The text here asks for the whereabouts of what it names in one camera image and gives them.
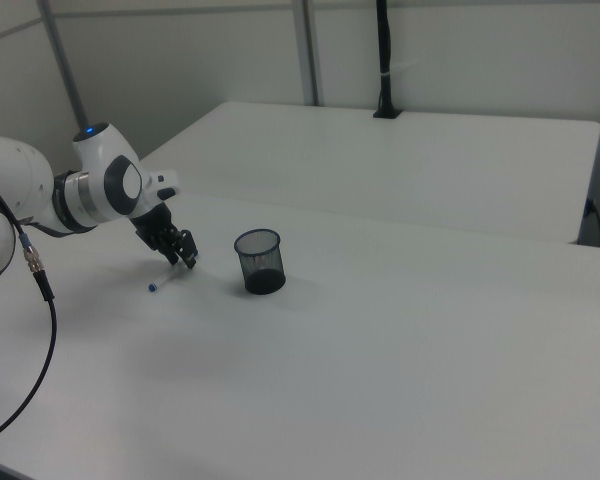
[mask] pen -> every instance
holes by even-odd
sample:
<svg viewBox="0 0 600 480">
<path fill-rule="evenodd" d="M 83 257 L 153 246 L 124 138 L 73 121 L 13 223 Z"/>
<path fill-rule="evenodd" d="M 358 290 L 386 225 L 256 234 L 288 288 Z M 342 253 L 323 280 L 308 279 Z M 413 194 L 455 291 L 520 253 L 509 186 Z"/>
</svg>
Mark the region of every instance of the pen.
<svg viewBox="0 0 600 480">
<path fill-rule="evenodd" d="M 149 291 L 155 292 L 169 280 L 177 277 L 183 271 L 183 262 L 178 262 L 149 284 Z"/>
</svg>

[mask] white table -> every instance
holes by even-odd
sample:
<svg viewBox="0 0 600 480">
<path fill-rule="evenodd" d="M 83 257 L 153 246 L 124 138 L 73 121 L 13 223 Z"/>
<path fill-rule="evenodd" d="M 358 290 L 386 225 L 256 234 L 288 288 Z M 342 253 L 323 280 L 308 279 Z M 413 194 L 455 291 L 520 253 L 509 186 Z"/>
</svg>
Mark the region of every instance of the white table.
<svg viewBox="0 0 600 480">
<path fill-rule="evenodd" d="M 201 254 L 156 294 L 165 261 L 128 222 L 32 233 L 58 344 L 0 463 L 50 480 L 600 478 L 599 249 L 192 193 L 181 173 L 169 205 Z M 233 251 L 257 226 L 280 232 L 288 278 L 266 297 Z M 48 344 L 23 263 L 0 278 L 0 422 Z"/>
<path fill-rule="evenodd" d="M 147 161 L 192 191 L 419 225 L 578 238 L 593 122 L 225 103 Z"/>
</svg>

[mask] wall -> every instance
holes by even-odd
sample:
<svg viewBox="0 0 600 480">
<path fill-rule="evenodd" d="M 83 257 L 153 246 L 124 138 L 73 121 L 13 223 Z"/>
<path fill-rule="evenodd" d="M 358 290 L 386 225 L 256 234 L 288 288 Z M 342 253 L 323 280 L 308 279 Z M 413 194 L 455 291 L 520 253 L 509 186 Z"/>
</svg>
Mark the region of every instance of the wall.
<svg viewBox="0 0 600 480">
<path fill-rule="evenodd" d="M 290 0 L 55 0 L 91 122 L 140 157 L 228 100 L 304 104 Z"/>
<path fill-rule="evenodd" d="M 0 0 L 0 135 L 40 150 L 56 172 L 78 130 L 36 2 Z"/>
<path fill-rule="evenodd" d="M 407 67 L 392 75 L 396 106 L 600 122 L 600 3 L 406 3 L 442 6 L 389 9 L 392 65 Z M 373 2 L 316 0 L 315 25 L 324 104 L 375 108 Z M 600 209 L 600 147 L 591 194 Z M 593 217 L 583 240 L 598 244 Z"/>
</svg>

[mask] cable connector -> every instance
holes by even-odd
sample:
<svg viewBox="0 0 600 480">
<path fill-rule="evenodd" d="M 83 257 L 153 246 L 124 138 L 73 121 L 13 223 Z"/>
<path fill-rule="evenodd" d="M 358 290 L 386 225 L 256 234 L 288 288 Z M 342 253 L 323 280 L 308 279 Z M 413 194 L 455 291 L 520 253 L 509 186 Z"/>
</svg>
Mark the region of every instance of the cable connector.
<svg viewBox="0 0 600 480">
<path fill-rule="evenodd" d="M 31 273 L 38 273 L 44 270 L 44 265 L 42 264 L 42 260 L 40 260 L 40 255 L 38 255 L 38 251 L 33 245 L 24 249 L 24 259 L 29 264 L 29 270 L 31 270 Z"/>
<path fill-rule="evenodd" d="M 38 287 L 40 288 L 40 292 L 42 293 L 44 301 L 50 302 L 55 298 L 55 296 L 51 290 L 51 285 L 49 285 L 47 272 L 44 271 L 44 265 L 42 264 L 42 260 L 40 260 L 38 251 L 33 246 L 26 233 L 23 232 L 18 235 L 18 239 L 22 244 L 24 259 L 29 264 L 29 270 L 31 270 L 31 273 L 33 273 L 33 278 L 35 278 L 36 282 L 38 283 Z"/>
</svg>

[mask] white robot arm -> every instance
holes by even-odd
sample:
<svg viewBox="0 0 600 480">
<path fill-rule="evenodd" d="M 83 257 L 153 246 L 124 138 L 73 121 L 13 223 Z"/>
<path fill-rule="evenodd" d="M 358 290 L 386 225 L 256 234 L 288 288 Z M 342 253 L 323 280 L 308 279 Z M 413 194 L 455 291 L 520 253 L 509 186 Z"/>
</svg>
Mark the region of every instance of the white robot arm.
<svg viewBox="0 0 600 480">
<path fill-rule="evenodd" d="M 62 237 L 127 217 L 152 249 L 174 264 L 192 268 L 197 250 L 188 230 L 171 223 L 164 200 L 179 192 L 175 171 L 149 172 L 113 126 L 98 123 L 80 131 L 73 146 L 82 171 L 53 177 L 35 148 L 0 137 L 0 194 L 19 223 Z M 10 222 L 0 208 L 0 274 L 15 248 Z"/>
</svg>

